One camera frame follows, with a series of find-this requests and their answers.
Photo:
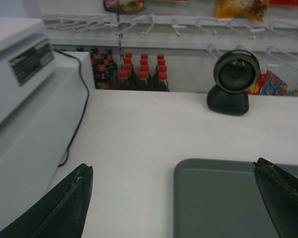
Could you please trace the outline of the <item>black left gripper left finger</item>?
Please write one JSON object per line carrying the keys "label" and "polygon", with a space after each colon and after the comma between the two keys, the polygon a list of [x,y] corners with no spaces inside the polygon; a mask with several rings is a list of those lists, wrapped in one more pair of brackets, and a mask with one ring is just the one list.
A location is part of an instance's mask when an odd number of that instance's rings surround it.
{"label": "black left gripper left finger", "polygon": [[0,238],[80,238],[90,205],[93,167],[81,164],[0,231]]}

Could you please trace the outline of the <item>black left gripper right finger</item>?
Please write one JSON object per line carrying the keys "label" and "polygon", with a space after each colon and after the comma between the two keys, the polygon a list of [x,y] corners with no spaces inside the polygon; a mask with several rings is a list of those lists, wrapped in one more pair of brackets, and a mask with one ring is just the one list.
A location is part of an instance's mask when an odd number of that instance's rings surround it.
{"label": "black left gripper right finger", "polygon": [[298,238],[298,178],[259,158],[253,169],[271,222],[281,238]]}

